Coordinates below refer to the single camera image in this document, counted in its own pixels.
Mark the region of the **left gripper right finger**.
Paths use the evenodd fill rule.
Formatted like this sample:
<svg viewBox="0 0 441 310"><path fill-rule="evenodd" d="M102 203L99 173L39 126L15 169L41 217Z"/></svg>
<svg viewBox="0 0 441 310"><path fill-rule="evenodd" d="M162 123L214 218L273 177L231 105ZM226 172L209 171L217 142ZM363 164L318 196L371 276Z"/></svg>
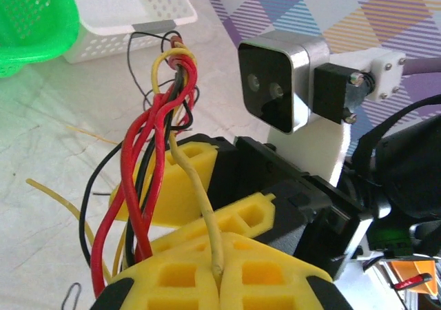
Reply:
<svg viewBox="0 0 441 310"><path fill-rule="evenodd" d="M225 243L221 309L351 309L326 271L254 240Z"/></svg>

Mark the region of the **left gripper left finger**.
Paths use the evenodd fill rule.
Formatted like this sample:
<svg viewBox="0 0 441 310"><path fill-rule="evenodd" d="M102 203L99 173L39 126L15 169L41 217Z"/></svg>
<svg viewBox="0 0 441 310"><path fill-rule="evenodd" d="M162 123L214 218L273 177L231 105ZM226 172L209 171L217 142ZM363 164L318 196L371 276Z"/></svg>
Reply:
<svg viewBox="0 0 441 310"><path fill-rule="evenodd" d="M203 251L166 251L120 273L92 309L220 309Z"/></svg>

